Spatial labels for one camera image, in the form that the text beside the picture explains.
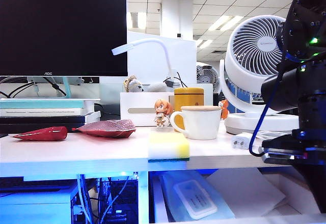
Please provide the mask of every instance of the fan grille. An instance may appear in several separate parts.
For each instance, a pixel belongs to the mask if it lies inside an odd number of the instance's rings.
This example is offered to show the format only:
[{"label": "fan grille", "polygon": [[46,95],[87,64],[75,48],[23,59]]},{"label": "fan grille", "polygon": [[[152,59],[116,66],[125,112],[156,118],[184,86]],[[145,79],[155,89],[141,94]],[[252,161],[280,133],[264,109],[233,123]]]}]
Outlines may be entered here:
[{"label": "fan grille", "polygon": [[277,74],[282,53],[277,46],[276,31],[282,18],[267,16],[248,20],[235,32],[232,51],[238,64],[256,75]]},{"label": "fan grille", "polygon": [[197,65],[197,83],[213,84],[213,91],[219,85],[219,77],[217,71],[210,66],[201,67]]}]

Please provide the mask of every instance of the white desk fan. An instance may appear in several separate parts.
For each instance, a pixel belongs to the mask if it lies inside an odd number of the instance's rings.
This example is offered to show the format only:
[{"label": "white desk fan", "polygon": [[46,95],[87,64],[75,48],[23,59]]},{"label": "white desk fan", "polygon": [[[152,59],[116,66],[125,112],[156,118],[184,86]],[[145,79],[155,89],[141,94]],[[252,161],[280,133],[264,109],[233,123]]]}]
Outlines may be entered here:
[{"label": "white desk fan", "polygon": [[[237,98],[228,88],[229,81],[253,96],[260,94],[266,78],[277,74],[276,65],[281,62],[282,52],[276,43],[276,30],[285,19],[273,15],[260,15],[242,22],[231,34],[227,53],[220,61],[220,84],[226,99],[245,113],[229,114],[225,120],[227,132],[252,133],[257,125],[264,105],[249,104]],[[269,109],[260,130],[291,133],[298,128],[298,116],[276,114]]]},{"label": "white desk fan", "polygon": [[220,93],[221,85],[218,71],[209,64],[196,62],[197,83],[211,83],[213,93]]}]

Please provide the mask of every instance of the wooden lid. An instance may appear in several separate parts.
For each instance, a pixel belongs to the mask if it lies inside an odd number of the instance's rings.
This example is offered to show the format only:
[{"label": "wooden lid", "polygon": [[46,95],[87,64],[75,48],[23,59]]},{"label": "wooden lid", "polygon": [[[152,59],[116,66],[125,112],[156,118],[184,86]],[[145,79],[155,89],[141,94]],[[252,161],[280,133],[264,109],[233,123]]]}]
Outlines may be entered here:
[{"label": "wooden lid", "polygon": [[175,88],[174,94],[204,94],[203,88]]},{"label": "wooden lid", "polygon": [[212,111],[212,110],[220,110],[219,106],[182,106],[181,110],[192,110],[192,111]]}]

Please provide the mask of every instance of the anime figurine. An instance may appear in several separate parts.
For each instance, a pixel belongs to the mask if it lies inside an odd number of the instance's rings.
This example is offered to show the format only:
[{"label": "anime figurine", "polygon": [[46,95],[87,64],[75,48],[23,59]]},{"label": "anime figurine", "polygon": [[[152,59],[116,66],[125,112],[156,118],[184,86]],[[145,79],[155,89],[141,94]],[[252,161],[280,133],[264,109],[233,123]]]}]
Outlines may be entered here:
[{"label": "anime figurine", "polygon": [[165,118],[173,112],[172,105],[164,99],[158,99],[155,102],[154,108],[156,111],[156,117],[154,120],[156,122],[156,126],[164,127],[164,122],[166,121]]},{"label": "anime figurine", "polygon": [[219,102],[219,106],[222,109],[221,119],[225,120],[229,114],[229,111],[228,111],[229,101],[227,99],[222,100]]}]

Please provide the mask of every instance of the mug handle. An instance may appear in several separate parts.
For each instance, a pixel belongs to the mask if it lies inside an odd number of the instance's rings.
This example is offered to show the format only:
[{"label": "mug handle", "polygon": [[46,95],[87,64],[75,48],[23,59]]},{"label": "mug handle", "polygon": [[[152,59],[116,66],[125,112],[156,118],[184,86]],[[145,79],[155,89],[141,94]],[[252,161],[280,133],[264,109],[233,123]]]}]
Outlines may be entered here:
[{"label": "mug handle", "polygon": [[180,115],[181,117],[183,117],[181,111],[175,111],[175,112],[173,112],[173,113],[171,114],[171,118],[170,118],[171,125],[172,125],[176,130],[180,131],[182,134],[186,134],[187,131],[181,129],[180,127],[178,127],[178,126],[175,124],[175,122],[174,122],[174,118],[175,118],[175,116],[177,116],[177,115]]}]

